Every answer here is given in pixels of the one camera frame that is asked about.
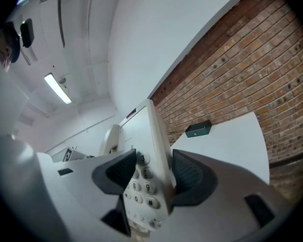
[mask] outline green box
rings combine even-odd
[[[191,138],[191,137],[197,137],[201,135],[207,135],[209,134],[211,130],[212,124],[210,120],[206,120],[201,123],[197,123],[194,125],[189,126],[186,130],[186,136]]]

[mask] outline star key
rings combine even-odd
[[[125,195],[125,197],[128,198],[128,199],[131,198],[131,193],[130,193],[130,191],[125,191],[124,195]]]

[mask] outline white wall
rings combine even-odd
[[[106,131],[121,120],[111,99],[104,99],[35,122],[32,127],[22,123],[15,127],[17,138],[36,151],[52,156],[68,146],[78,146],[78,151],[96,156]]]
[[[239,0],[119,0],[109,42],[109,92],[122,116],[149,97]]]

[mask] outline keypad button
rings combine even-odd
[[[135,170],[135,172],[133,174],[133,178],[135,178],[135,179],[139,178],[139,172],[137,169]]]
[[[147,203],[148,206],[150,206],[154,209],[157,209],[160,206],[159,201],[154,197],[147,197],[146,198],[146,203]]]
[[[136,191],[140,191],[140,184],[138,182],[132,182],[132,188]]]
[[[148,223],[152,228],[155,228],[155,223],[153,220],[150,220]]]
[[[153,177],[153,172],[149,167],[145,167],[141,171],[142,177],[145,179],[150,179]]]
[[[131,193],[130,191],[125,190],[125,192],[123,193],[125,198],[130,199],[131,198]]]
[[[146,165],[150,162],[150,155],[148,153],[139,153],[137,154],[137,157],[140,165]]]
[[[141,198],[141,196],[140,196],[139,194],[134,194],[134,195],[133,195],[133,199],[134,199],[137,203],[139,203],[139,204],[142,203],[142,198]]]
[[[156,187],[152,183],[145,183],[144,190],[146,193],[153,195],[156,192]]]

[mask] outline ceiling panel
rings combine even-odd
[[[108,96],[108,45],[118,0],[61,0],[65,38],[62,50],[48,49],[45,43],[39,19],[39,1],[30,0],[16,8],[11,16],[18,26],[20,21],[34,18],[34,47],[36,51],[42,51],[42,57],[39,56],[32,65],[29,66],[21,55],[10,69],[30,94],[29,104],[51,116],[69,107]],[[66,105],[48,86],[44,81],[48,73],[53,73],[57,80],[66,78],[66,88],[64,85],[61,87],[73,103]],[[29,117],[38,115],[29,107],[24,113]]]

